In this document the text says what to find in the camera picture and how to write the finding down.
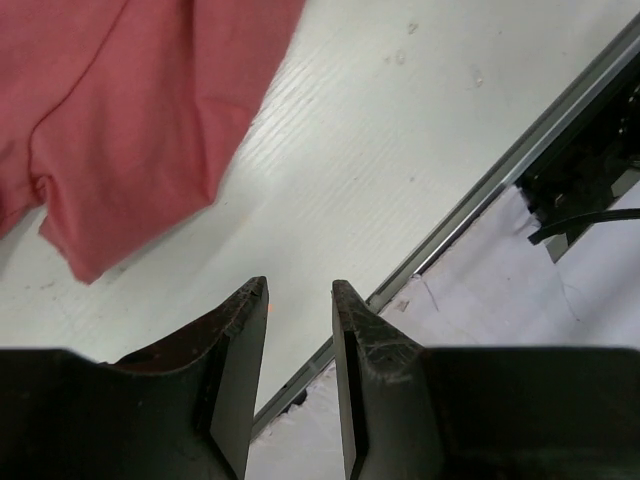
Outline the red t shirt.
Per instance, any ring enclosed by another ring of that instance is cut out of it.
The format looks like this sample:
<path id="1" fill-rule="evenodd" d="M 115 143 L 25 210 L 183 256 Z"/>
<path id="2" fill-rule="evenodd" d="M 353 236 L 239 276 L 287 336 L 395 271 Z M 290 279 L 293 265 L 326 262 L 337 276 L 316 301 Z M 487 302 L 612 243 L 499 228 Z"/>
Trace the red t shirt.
<path id="1" fill-rule="evenodd" d="M 212 204 L 300 1 L 5 1 L 1 229 L 92 283 Z"/>

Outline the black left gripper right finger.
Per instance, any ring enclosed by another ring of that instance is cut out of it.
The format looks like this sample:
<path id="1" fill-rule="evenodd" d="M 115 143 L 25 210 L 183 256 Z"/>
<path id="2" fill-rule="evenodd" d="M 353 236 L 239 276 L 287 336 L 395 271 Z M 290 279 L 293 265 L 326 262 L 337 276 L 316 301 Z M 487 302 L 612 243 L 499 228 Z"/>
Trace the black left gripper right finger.
<path id="1" fill-rule="evenodd" d="M 332 300 L 345 477 L 440 478 L 444 454 L 423 348 L 372 312 L 348 281 L 333 282 Z"/>

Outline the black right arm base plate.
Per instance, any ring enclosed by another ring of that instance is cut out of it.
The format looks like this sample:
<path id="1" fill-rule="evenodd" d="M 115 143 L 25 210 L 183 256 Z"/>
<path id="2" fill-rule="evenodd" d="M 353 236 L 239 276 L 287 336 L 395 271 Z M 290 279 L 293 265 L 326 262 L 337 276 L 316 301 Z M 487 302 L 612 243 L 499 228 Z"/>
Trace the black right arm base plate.
<path id="1" fill-rule="evenodd" d="M 603 90 L 518 179 L 541 229 L 605 211 L 639 181 L 639 77 Z"/>

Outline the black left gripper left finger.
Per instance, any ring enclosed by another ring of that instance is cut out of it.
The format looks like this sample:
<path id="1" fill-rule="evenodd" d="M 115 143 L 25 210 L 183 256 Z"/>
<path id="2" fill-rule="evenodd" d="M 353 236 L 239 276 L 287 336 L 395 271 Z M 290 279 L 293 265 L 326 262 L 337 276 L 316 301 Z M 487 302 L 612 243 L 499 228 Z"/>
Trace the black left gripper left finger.
<path id="1" fill-rule="evenodd" d="M 110 479 L 242 479 L 267 326 L 253 277 L 214 310 L 112 364 Z"/>

